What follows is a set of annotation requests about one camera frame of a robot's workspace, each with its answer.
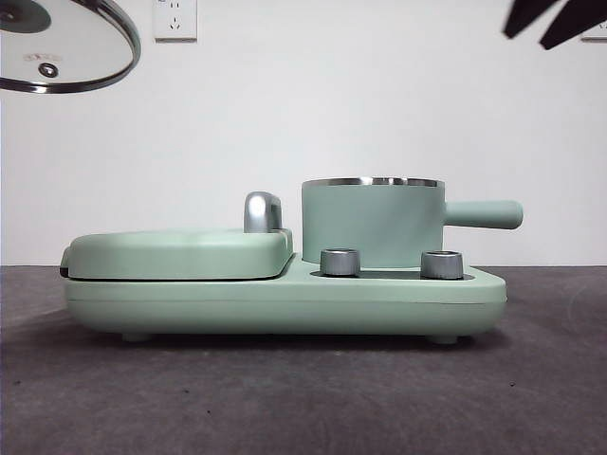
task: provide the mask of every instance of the silver knob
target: silver knob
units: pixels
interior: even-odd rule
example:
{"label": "silver knob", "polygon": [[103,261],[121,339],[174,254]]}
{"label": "silver knob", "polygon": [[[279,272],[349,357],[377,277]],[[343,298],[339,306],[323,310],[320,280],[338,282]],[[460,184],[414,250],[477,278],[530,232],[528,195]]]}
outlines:
{"label": "silver knob", "polygon": [[464,278],[462,253],[457,251],[425,251],[421,253],[420,275],[435,280]]}
{"label": "silver knob", "polygon": [[354,277],[360,273],[357,249],[328,248],[321,251],[321,273],[329,277]]}

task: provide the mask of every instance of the pot handle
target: pot handle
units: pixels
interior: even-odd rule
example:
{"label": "pot handle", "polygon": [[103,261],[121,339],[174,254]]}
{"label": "pot handle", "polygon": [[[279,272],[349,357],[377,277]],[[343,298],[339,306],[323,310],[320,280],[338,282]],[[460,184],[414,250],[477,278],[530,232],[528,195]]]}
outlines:
{"label": "pot handle", "polygon": [[516,229],[523,222],[523,206],[516,201],[448,202],[445,226]]}

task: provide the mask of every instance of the electrical outlet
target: electrical outlet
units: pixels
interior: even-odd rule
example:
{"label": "electrical outlet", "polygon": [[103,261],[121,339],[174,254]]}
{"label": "electrical outlet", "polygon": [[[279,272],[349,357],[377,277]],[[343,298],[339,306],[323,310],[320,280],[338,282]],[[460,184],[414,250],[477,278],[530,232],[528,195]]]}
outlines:
{"label": "electrical outlet", "polygon": [[581,34],[583,41],[607,41],[607,22],[598,24]]}
{"label": "electrical outlet", "polygon": [[157,43],[195,42],[197,39],[197,0],[154,0]]}

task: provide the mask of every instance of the stainless steel rim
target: stainless steel rim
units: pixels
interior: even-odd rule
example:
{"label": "stainless steel rim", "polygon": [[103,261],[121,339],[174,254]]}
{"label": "stainless steel rim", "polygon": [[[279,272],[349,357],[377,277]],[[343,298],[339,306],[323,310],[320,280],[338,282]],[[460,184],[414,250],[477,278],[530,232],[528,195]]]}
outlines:
{"label": "stainless steel rim", "polygon": [[400,185],[409,187],[435,187],[445,188],[445,183],[429,178],[402,178],[402,177],[346,177],[324,178],[321,180],[308,180],[302,187],[337,187],[345,185]]}
{"label": "stainless steel rim", "polygon": [[96,90],[123,79],[137,65],[141,56],[141,42],[137,28],[128,15],[112,0],[71,0],[101,16],[124,36],[133,60],[119,72],[105,78],[86,82],[24,82],[0,78],[0,88],[29,93],[75,93]]}

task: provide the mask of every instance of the white wall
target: white wall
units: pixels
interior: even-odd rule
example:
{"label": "white wall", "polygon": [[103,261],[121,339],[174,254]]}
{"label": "white wall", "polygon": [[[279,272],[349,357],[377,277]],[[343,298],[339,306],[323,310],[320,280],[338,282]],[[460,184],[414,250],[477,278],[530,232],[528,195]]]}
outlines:
{"label": "white wall", "polygon": [[157,45],[152,1],[119,3],[143,43],[127,79],[1,94],[3,264],[57,264],[92,232],[239,226],[254,190],[301,246],[301,183],[352,175],[521,201],[517,231],[446,229],[472,264],[607,264],[607,45],[545,52],[549,17],[509,42],[506,0],[201,0],[199,42]]}

